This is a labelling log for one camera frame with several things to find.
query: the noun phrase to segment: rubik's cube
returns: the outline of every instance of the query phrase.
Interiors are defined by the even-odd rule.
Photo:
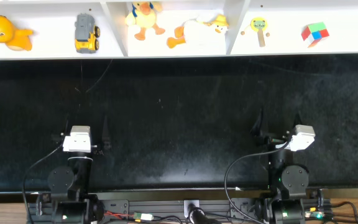
[[[329,37],[329,33],[323,22],[308,25],[302,32],[303,41],[306,41],[309,47],[315,46],[320,40],[327,37]]]

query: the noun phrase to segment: duck's orange beak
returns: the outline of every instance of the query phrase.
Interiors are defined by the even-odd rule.
[[[150,8],[150,3],[149,2],[145,2],[145,3],[142,3],[140,5],[140,11],[145,14],[146,16],[150,14],[150,11],[152,9]]]

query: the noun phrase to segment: yellow and gray toy truck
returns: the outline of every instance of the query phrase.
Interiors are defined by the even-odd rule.
[[[92,16],[81,13],[75,22],[75,48],[78,53],[95,53],[99,49],[100,29]]]

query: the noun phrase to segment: black table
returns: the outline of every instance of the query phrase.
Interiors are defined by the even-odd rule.
[[[296,113],[316,141],[295,154],[311,187],[358,187],[358,54],[270,57],[0,62],[0,192],[21,190],[26,168],[48,154],[67,118],[112,149],[95,156],[94,192],[222,187],[227,166],[258,152],[249,136],[264,106],[269,128],[292,128]],[[56,153],[37,166],[29,190],[47,190]],[[266,189],[267,158],[242,161],[230,186]]]

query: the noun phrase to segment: orange rubber duck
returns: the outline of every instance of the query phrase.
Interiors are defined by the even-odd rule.
[[[5,43],[11,50],[31,50],[29,35],[32,34],[32,30],[18,29],[5,16],[0,16],[0,43]]]

